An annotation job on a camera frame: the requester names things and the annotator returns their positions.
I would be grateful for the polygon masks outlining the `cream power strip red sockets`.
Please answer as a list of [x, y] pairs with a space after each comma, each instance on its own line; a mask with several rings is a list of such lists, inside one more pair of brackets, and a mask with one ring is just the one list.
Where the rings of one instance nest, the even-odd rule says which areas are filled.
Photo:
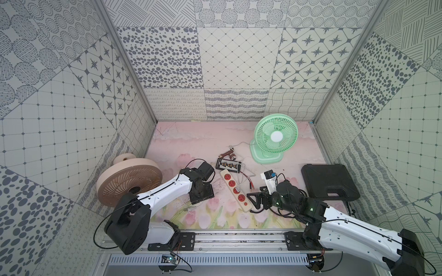
[[249, 199], [246, 197], [246, 194], [240, 190], [239, 183], [232, 175], [232, 173], [229, 170], [224, 169], [220, 172], [220, 175], [241, 209], [244, 212], [250, 212], [253, 206]]

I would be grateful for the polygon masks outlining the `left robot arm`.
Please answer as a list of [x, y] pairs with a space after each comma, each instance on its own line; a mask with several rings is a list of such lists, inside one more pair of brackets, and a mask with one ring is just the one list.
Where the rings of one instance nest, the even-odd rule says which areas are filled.
[[134, 253], [142, 244], [153, 250], [173, 251], [184, 244], [181, 231], [169, 220], [152, 223], [151, 217], [160, 209], [187, 194], [191, 204], [214, 197], [211, 185], [214, 168], [203, 161], [198, 168], [184, 168], [170, 181], [144, 193], [127, 193], [118, 202], [104, 226], [104, 232], [125, 255]]

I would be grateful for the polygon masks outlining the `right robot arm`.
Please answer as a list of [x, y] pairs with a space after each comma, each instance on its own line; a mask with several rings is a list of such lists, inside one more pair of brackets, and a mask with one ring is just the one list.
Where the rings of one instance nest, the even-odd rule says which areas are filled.
[[272, 188], [261, 187], [247, 194], [255, 208], [272, 207], [286, 212], [285, 217], [305, 225], [300, 241], [312, 251], [338, 250], [375, 263], [393, 276], [425, 275], [424, 252], [417, 235], [406, 229], [400, 232], [368, 224], [305, 196], [289, 181]]

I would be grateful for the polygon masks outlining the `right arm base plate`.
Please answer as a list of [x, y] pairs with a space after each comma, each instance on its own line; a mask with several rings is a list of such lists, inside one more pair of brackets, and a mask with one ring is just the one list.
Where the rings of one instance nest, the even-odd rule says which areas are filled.
[[289, 251], [331, 251], [331, 248], [323, 247], [318, 239], [308, 238], [303, 232], [285, 232], [284, 239]]

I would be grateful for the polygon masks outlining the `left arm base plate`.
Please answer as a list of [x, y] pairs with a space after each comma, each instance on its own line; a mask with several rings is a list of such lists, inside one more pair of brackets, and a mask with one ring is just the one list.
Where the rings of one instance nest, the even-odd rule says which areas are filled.
[[166, 244], [153, 243], [148, 245], [149, 251], [193, 251], [195, 247], [195, 232], [180, 232], [172, 236]]

